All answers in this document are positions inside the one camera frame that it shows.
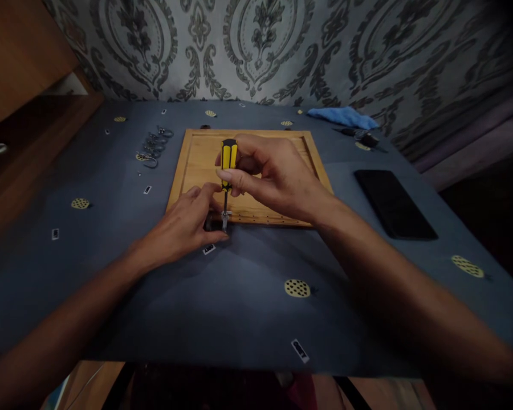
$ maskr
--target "microfiber cloth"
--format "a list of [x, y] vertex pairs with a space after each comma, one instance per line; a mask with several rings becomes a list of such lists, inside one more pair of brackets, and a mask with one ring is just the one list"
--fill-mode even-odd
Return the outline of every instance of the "microfiber cloth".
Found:
[[350, 106], [343, 108], [312, 108], [308, 111], [308, 115], [314, 118], [322, 118], [324, 120], [345, 125], [350, 128], [372, 129], [378, 128], [375, 120], [369, 116], [362, 116]]

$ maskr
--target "left hand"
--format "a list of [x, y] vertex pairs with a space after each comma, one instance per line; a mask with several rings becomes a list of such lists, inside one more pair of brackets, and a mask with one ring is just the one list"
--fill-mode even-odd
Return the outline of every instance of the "left hand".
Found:
[[203, 224], [209, 208], [222, 212], [213, 199], [221, 187], [207, 182], [182, 194], [165, 216], [148, 234], [131, 245], [129, 254], [150, 271], [174, 262], [205, 245], [228, 239], [222, 231], [206, 232]]

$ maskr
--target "smartphone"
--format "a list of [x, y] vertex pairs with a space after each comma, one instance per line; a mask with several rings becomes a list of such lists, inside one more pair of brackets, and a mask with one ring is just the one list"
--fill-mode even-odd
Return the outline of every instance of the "smartphone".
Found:
[[354, 175], [388, 236], [408, 240], [438, 238], [393, 172], [359, 170]]

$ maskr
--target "gray table cover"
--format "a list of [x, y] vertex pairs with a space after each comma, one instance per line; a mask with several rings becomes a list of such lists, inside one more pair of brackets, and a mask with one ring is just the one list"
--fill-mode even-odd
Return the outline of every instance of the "gray table cover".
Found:
[[[186, 128], [284, 129], [280, 123], [287, 120], [293, 130], [311, 131], [335, 194], [513, 346], [513, 279], [387, 140], [374, 133], [387, 154], [364, 151], [333, 131], [333, 124], [297, 115], [298, 108], [242, 105], [107, 102], [97, 111], [0, 242], [0, 351], [11, 348], [162, 217]], [[128, 120], [114, 122], [117, 116]], [[151, 170], [135, 159], [135, 152], [158, 124], [175, 135], [158, 168]], [[358, 169], [392, 170], [439, 239], [387, 237], [354, 179]], [[148, 185], [152, 189], [144, 195]], [[75, 210], [70, 206], [74, 198], [86, 198], [93, 206]], [[52, 241], [54, 228], [60, 237]], [[357, 376], [418, 374], [403, 346], [394, 347], [351, 304], [348, 279], [315, 231], [237, 225], [232, 241], [217, 247], [207, 256], [195, 251], [147, 275], [85, 357]], [[478, 265], [486, 277], [460, 270], [453, 255]], [[303, 280], [318, 291], [310, 298], [290, 297], [284, 290], [288, 279]], [[294, 339], [309, 356], [307, 363], [291, 345]]]

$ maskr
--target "damask wallpaper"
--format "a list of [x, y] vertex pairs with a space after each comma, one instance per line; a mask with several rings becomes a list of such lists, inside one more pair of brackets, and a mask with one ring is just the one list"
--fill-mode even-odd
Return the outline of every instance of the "damask wallpaper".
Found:
[[513, 81], [513, 33], [484, 0], [44, 3], [110, 99], [351, 105], [412, 156]]

